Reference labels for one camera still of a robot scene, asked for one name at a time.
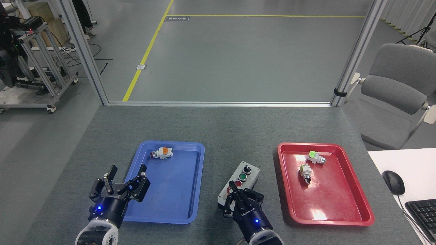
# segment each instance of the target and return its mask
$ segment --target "gray table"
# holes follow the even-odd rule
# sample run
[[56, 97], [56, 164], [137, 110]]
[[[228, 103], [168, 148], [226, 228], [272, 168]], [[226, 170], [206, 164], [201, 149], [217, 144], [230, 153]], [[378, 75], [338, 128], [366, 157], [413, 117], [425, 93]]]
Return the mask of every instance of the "gray table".
[[[131, 106], [98, 109], [23, 244], [73, 244], [88, 223], [92, 202], [87, 195], [94, 179], [115, 164], [115, 181], [123, 181], [137, 146], [145, 140], [205, 146], [198, 215], [188, 225], [124, 222], [120, 244], [235, 244], [242, 233], [232, 219], [222, 217], [217, 195], [242, 160], [261, 168], [255, 190], [265, 195], [262, 208], [286, 244], [420, 244], [340, 108]], [[294, 222], [284, 202], [276, 153], [281, 142], [343, 146], [375, 223], [349, 227]], [[168, 197], [168, 202], [177, 200]]]

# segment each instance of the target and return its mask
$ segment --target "red tray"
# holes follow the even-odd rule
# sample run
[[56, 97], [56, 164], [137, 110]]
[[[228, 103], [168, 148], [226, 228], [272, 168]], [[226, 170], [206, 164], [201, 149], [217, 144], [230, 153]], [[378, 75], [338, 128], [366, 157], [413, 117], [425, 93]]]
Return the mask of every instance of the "red tray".
[[[289, 214], [302, 224], [370, 226], [374, 214], [345, 150], [336, 144], [281, 143], [277, 147]], [[326, 163], [313, 164], [310, 185], [300, 176], [314, 150]]]

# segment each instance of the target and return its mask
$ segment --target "office chair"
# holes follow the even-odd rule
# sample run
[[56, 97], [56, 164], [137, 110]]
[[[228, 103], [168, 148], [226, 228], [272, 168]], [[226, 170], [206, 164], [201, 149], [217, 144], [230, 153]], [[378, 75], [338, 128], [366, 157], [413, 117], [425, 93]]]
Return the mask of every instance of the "office chair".
[[390, 104], [410, 115], [424, 110], [421, 119], [413, 122], [376, 106], [365, 99], [353, 99], [343, 105], [362, 140], [387, 150], [401, 149], [424, 121], [436, 121], [436, 105], [429, 106], [427, 97], [436, 90], [436, 54], [415, 45], [385, 44], [378, 51], [369, 75], [351, 80], [362, 84], [363, 95]]

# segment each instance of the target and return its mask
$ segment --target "green button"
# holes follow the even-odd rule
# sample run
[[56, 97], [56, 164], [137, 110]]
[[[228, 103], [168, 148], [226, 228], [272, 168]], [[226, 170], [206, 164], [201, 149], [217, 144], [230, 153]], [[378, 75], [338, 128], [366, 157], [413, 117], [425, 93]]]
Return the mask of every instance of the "green button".
[[247, 175], [244, 174], [244, 173], [242, 173], [242, 174], [239, 175], [239, 179], [240, 179], [240, 180], [244, 180], [244, 179], [246, 179], [246, 178], [247, 178]]

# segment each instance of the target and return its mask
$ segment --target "metal cart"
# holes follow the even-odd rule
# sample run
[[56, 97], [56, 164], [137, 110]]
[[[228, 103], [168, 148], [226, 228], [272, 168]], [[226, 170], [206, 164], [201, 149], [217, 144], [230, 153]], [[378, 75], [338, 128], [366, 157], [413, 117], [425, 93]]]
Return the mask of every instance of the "metal cart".
[[[54, 48], [54, 53], [50, 54], [47, 46], [44, 43], [42, 34], [45, 33], [51, 46]], [[3, 112], [4, 108], [10, 107], [42, 107], [47, 108], [47, 112], [52, 114], [55, 112], [55, 104], [59, 101], [60, 97], [70, 84], [78, 82], [77, 74], [72, 74], [68, 69], [65, 60], [62, 57], [60, 50], [57, 48], [56, 41], [54, 40], [48, 25], [44, 22], [38, 29], [33, 32], [26, 32], [25, 35], [18, 39], [21, 46], [26, 51], [29, 59], [34, 63], [35, 69], [39, 74], [39, 78], [36, 78], [34, 73], [29, 69], [27, 62], [21, 56], [18, 56], [18, 65], [25, 74], [29, 81], [39, 83], [41, 86], [45, 85], [48, 92], [36, 93], [34, 89], [6, 87], [0, 91], [0, 112]], [[47, 63], [47, 68], [41, 66], [36, 60], [35, 55], [31, 50], [31, 42], [34, 40]], [[47, 76], [46, 72], [49, 71], [53, 78]]]

